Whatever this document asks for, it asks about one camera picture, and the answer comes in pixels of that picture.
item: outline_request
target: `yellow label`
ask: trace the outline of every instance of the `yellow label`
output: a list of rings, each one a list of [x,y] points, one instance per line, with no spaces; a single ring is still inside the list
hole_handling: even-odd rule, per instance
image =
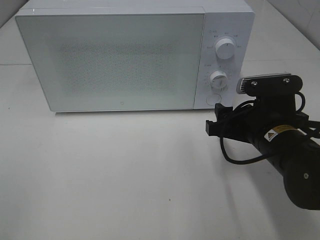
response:
[[[289,130],[297,130],[293,126],[290,125],[279,125],[275,126],[274,128],[270,129],[265,135],[264,138],[271,142],[276,136],[278,136],[280,133],[283,133],[285,131]]]

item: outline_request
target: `white microwave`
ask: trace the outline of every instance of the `white microwave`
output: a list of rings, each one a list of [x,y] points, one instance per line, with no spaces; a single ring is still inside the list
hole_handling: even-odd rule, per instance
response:
[[[29,0],[16,22],[51,111],[231,106],[243,0]]]

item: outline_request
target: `timer knob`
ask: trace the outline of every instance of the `timer knob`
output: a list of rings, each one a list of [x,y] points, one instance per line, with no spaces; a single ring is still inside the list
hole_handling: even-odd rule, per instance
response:
[[[224,71],[215,71],[209,76],[212,88],[223,89],[228,84],[228,77]]]
[[[228,37],[220,39],[215,44],[215,52],[220,59],[229,59],[235,54],[235,42]]]

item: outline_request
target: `white table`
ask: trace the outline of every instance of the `white table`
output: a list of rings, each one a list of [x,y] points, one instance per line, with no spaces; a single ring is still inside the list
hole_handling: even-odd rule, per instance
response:
[[[320,120],[320,51],[268,2],[249,4],[242,75],[298,74]],[[319,239],[320,212],[294,206],[266,160],[224,160],[205,132],[212,110],[50,112],[13,19],[0,29],[0,116],[1,240]],[[259,154],[227,142],[235,158]]]

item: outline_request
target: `microwave window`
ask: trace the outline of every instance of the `microwave window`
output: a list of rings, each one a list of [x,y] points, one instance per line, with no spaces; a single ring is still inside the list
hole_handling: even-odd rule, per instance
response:
[[[18,17],[50,109],[192,109],[203,14]]]

